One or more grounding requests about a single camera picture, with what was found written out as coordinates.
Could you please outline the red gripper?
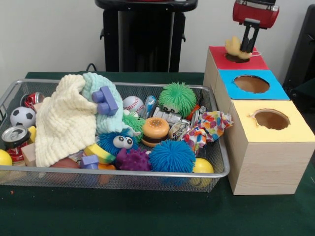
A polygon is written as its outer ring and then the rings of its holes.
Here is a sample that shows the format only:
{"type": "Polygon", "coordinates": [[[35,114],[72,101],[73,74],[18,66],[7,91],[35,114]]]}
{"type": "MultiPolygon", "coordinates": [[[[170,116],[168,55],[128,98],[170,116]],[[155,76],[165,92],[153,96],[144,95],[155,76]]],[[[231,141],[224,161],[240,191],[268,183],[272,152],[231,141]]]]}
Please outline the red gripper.
{"type": "Polygon", "coordinates": [[[240,50],[242,52],[253,52],[253,48],[258,36],[259,27],[263,29],[271,28],[279,14],[280,7],[275,5],[275,1],[235,1],[233,6],[233,20],[244,24],[246,27],[240,50]],[[249,19],[256,22],[259,21],[259,25],[251,25],[249,19]],[[252,38],[249,39],[250,29],[254,29],[252,38]]]}

